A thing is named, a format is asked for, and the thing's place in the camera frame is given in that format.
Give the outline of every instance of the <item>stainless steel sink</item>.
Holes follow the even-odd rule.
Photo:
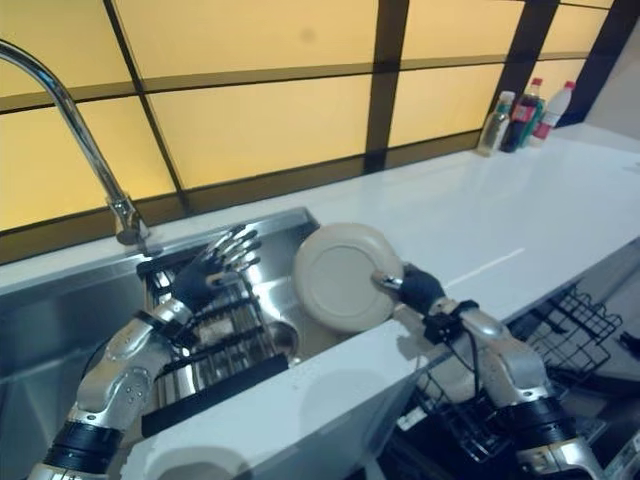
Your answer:
[[[301,309],[291,283],[295,253],[318,228],[306,209],[246,222],[258,230],[261,262],[248,278],[269,331],[290,365],[336,345],[332,332]],[[227,226],[164,245],[162,256],[197,251]],[[143,308],[147,292],[136,267],[142,255],[119,258],[0,294],[0,478],[25,477],[53,440],[71,407],[95,348]]]

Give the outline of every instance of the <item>soy sauce bottle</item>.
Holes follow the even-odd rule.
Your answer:
[[[503,152],[511,153],[518,149],[524,130],[536,113],[540,101],[540,85],[542,85],[542,79],[534,78],[529,89],[516,103],[511,114],[511,124],[504,136],[502,147],[500,147]]]

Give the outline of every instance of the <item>yellow backlit panel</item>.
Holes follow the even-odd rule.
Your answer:
[[[145,78],[371,62],[374,0],[118,0]]]
[[[585,5],[587,7],[611,8],[613,0],[562,0],[560,3],[573,3],[574,5]]]
[[[586,57],[600,33],[607,13],[606,10],[595,8],[560,5],[540,53],[577,52]]]
[[[369,75],[160,93],[151,101],[187,188],[364,151]]]
[[[506,55],[523,6],[496,0],[412,0],[402,58]]]
[[[0,0],[0,37],[49,67],[67,88],[131,77],[100,0]],[[0,61],[0,96],[43,89]]]
[[[567,80],[575,82],[582,71],[585,60],[544,60],[538,61],[533,69],[529,83],[534,77],[542,78],[540,95],[549,100],[564,87]]]
[[[133,198],[173,190],[137,98],[83,103],[80,111]],[[105,197],[57,109],[0,115],[0,230],[102,207]]]
[[[401,72],[391,146],[481,128],[502,65]]]

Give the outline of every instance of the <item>white plate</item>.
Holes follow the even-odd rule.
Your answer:
[[[361,332],[384,322],[395,305],[371,279],[375,270],[402,278],[402,262],[384,235],[366,225],[336,223],[302,243],[293,285],[312,318],[334,330]]]

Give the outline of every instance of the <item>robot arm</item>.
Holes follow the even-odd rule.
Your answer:
[[[498,419],[517,449],[522,469],[533,475],[582,470],[605,478],[591,449],[547,387],[544,362],[507,327],[482,312],[473,301],[447,298],[436,278],[408,267],[404,280],[374,274],[378,284],[396,290],[400,300],[435,323],[438,332],[464,329],[477,344],[477,374],[497,409]]]
[[[211,284],[230,270],[242,271],[256,260],[244,255],[259,246],[244,226],[230,230],[183,268],[172,298],[152,312],[137,312],[107,344],[100,362],[82,380],[76,403],[43,463],[29,480],[106,479],[106,471],[124,433],[143,411],[153,383],[172,361],[176,345],[194,341],[188,328],[193,314],[211,302]]]

